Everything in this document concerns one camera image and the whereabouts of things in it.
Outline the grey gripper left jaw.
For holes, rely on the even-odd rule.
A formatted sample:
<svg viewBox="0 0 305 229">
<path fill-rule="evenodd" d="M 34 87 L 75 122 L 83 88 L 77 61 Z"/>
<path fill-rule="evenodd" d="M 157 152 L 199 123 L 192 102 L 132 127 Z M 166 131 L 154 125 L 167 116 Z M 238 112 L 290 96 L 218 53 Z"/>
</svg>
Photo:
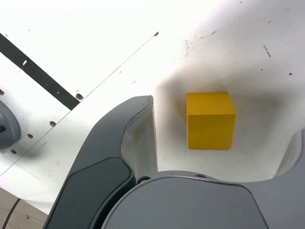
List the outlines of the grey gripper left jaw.
<svg viewBox="0 0 305 229">
<path fill-rule="evenodd" d="M 139 178 L 157 171 L 153 97 L 133 97 L 92 128 L 44 226 L 99 229 Z"/>
</svg>

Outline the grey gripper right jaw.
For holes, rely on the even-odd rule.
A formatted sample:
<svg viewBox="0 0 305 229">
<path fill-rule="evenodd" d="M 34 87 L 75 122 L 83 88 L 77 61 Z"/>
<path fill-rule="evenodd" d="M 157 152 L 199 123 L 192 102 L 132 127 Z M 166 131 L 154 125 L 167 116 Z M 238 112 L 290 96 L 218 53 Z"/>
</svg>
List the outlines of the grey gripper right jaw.
<svg viewBox="0 0 305 229">
<path fill-rule="evenodd" d="M 305 226 L 305 134 L 295 134 L 300 155 L 270 180 L 231 183 L 194 174 L 160 176 L 125 194 L 104 229 L 302 229 Z"/>
</svg>

